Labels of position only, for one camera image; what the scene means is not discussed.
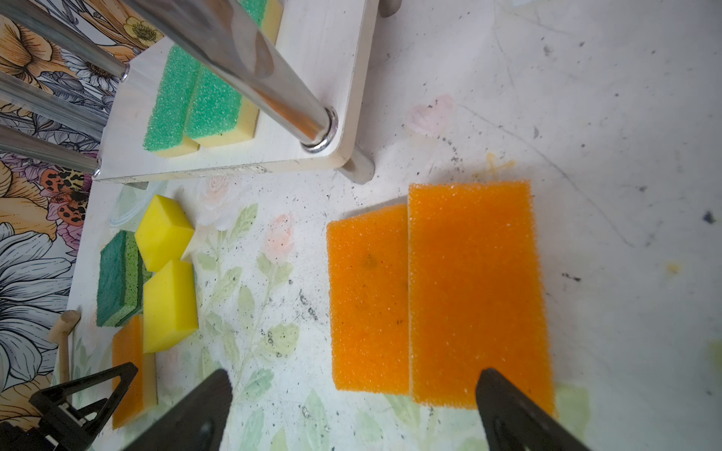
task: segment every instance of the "black stain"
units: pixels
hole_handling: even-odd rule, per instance
[[[717,222],[717,219],[715,219],[715,217],[712,215],[712,211],[709,210],[707,210],[705,216],[702,216],[702,219],[709,224],[714,224],[715,222]]]
[[[575,282],[581,282],[582,279],[580,277],[574,277],[570,276],[569,273],[562,273],[562,277],[566,277],[567,279],[572,279]]]

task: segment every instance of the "wooden hammer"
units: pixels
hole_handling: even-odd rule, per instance
[[[58,344],[58,381],[63,384],[70,381],[70,365],[68,359],[68,334],[72,332],[75,325],[80,321],[80,312],[77,310],[66,310],[60,315],[53,327],[48,332],[48,341]]]

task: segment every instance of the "orange sponge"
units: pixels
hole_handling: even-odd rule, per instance
[[[155,384],[155,354],[143,354],[143,319],[133,316],[113,337],[113,366],[132,362],[138,374],[115,412],[113,429],[125,426],[158,404]],[[113,389],[119,378],[113,379]]]
[[[407,234],[405,205],[329,224],[338,390],[409,394]]]
[[[476,408],[494,367],[554,411],[528,182],[409,189],[411,393]]]

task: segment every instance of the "table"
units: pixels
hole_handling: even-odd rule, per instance
[[[377,21],[357,136],[376,163],[366,185],[239,175],[210,211],[223,180],[169,183],[194,224],[231,228],[198,227],[187,252],[201,327],[157,355],[160,407],[106,427],[96,450],[128,443],[218,366],[235,386],[224,450],[485,449],[473,411],[334,389],[325,226],[410,183],[519,178],[535,195],[562,422],[594,450],[719,448],[722,6],[518,3],[405,1]],[[74,376],[110,366],[115,330],[92,312],[119,190],[91,192]]]

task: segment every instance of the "chrome pole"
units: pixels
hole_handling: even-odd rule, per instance
[[[52,165],[93,174],[98,161],[65,147],[26,135],[13,128],[0,126],[0,151],[24,155]]]
[[[238,0],[126,3],[286,128],[309,152],[321,151],[333,139],[335,115],[313,96]]]
[[[125,78],[127,65],[95,45],[90,39],[73,31],[63,22],[29,0],[0,0],[0,14],[21,23],[40,36],[75,56],[118,77]]]
[[[0,97],[100,141],[107,119],[0,71]]]

